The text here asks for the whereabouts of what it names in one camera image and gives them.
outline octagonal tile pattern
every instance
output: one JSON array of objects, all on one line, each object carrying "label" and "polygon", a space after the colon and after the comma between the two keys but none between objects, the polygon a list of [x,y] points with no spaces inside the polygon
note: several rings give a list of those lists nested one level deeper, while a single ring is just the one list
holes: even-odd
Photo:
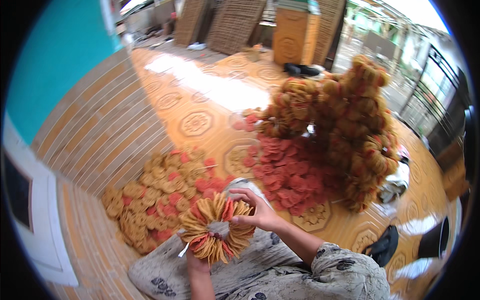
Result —
[{"label": "octagonal tile pattern", "polygon": [[[229,157],[232,153],[242,156],[249,145],[258,143],[254,132],[232,127],[237,119],[233,112],[266,106],[269,93],[286,78],[281,68],[272,63],[271,52],[263,53],[258,62],[250,62],[239,53],[215,64],[203,64],[154,50],[135,49],[132,61],[153,110],[165,121],[176,146],[198,145],[219,164],[216,176],[247,177],[263,188],[249,168],[233,163]],[[315,213],[278,214],[305,231],[355,252],[375,242],[389,224],[396,225],[400,235],[398,248],[385,266],[391,294],[397,299],[420,299],[446,258],[434,260],[412,279],[409,266],[417,262],[421,236],[402,229],[422,224],[432,216],[435,220],[449,216],[454,224],[456,208],[443,192],[440,168],[421,141],[400,122],[394,122],[394,130],[410,152],[412,162],[410,186],[400,199],[389,204],[377,202],[361,214],[350,212],[337,198],[319,205]]]}]

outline black shoe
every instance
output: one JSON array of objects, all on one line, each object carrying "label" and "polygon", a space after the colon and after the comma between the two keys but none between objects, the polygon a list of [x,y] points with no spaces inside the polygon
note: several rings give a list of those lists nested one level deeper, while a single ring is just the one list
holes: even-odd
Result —
[{"label": "black shoe", "polygon": [[317,76],[320,74],[320,71],[315,68],[307,67],[306,65],[297,65],[300,68],[300,74],[305,74],[307,76]]},{"label": "black shoe", "polygon": [[370,246],[363,249],[362,254],[365,254],[367,249],[370,249],[370,253],[367,255],[380,266],[385,266],[393,254],[395,253],[398,245],[398,231],[393,225],[389,225],[382,236]]},{"label": "black shoe", "polygon": [[283,65],[283,72],[288,72],[290,76],[300,76],[300,68],[291,62],[287,62]]}]

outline string of rice crackers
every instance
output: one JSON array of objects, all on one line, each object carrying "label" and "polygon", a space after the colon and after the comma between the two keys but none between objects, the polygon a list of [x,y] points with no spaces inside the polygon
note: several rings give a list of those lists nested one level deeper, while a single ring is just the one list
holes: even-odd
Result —
[{"label": "string of rice crackers", "polygon": [[230,222],[233,216],[247,216],[253,207],[244,201],[225,201],[225,193],[214,193],[213,200],[203,198],[196,202],[181,217],[181,226],[186,230],[180,234],[181,239],[189,243],[196,258],[208,260],[213,264],[219,260],[228,264],[233,256],[239,254],[250,245],[255,226],[236,225],[230,223],[229,233],[225,238],[218,233],[213,234],[208,225],[212,222]]}]

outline turquoise wall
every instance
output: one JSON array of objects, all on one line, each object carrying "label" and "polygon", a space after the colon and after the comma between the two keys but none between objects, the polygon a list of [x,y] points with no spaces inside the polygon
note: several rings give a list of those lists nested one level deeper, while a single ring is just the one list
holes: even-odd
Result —
[{"label": "turquoise wall", "polygon": [[7,111],[31,144],[60,99],[88,71],[118,49],[99,0],[53,0],[27,38],[13,72]]}]

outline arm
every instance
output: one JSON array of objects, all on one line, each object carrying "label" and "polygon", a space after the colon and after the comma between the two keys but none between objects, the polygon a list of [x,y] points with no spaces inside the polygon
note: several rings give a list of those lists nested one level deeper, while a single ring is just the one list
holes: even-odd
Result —
[{"label": "arm", "polygon": [[187,269],[192,300],[215,300],[208,262],[196,258],[193,252],[188,249]]},{"label": "arm", "polygon": [[273,231],[305,263],[312,264],[317,250],[325,242],[324,240],[284,220],[250,189],[231,189],[230,193],[240,194],[235,200],[243,200],[255,207],[253,216],[234,216],[233,223],[249,224],[265,231]]}]

